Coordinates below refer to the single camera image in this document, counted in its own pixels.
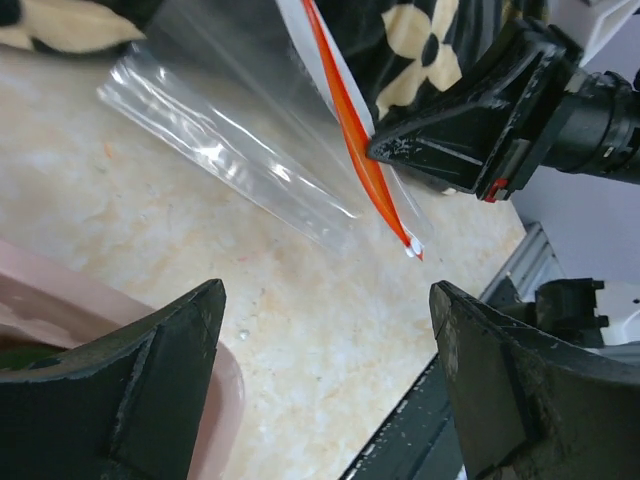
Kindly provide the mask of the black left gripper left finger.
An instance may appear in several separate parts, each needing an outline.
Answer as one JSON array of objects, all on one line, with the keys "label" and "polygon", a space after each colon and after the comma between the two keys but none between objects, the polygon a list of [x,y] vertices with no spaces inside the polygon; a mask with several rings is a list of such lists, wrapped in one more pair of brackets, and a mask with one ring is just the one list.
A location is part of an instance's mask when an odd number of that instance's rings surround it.
[{"label": "black left gripper left finger", "polygon": [[4,479],[184,479],[226,303],[212,279],[88,344],[1,374]]}]

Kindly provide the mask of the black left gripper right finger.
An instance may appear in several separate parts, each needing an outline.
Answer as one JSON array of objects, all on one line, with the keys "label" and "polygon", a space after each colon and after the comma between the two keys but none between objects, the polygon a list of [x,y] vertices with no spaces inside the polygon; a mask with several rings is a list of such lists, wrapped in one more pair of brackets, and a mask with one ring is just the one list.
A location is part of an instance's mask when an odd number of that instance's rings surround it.
[{"label": "black left gripper right finger", "polygon": [[470,479],[636,479],[639,368],[513,319],[440,281],[438,356]]}]

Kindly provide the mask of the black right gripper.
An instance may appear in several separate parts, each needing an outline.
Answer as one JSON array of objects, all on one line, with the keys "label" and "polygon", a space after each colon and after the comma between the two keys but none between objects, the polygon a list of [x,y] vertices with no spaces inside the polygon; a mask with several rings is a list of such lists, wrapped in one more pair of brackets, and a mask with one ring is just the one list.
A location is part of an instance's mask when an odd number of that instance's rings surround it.
[{"label": "black right gripper", "polygon": [[540,166],[637,185],[639,91],[612,71],[574,71],[582,56],[559,27],[511,20],[451,88],[380,127],[367,154],[494,201],[541,135]]}]

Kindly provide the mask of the clear zip bag red zipper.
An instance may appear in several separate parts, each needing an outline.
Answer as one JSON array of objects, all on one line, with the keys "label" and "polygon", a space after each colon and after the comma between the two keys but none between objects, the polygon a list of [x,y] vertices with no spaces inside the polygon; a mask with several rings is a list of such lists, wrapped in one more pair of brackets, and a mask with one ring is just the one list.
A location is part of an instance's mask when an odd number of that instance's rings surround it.
[{"label": "clear zip bag red zipper", "polygon": [[367,157],[374,121],[316,1],[166,1],[99,96],[325,248],[373,210],[424,254],[429,221]]}]

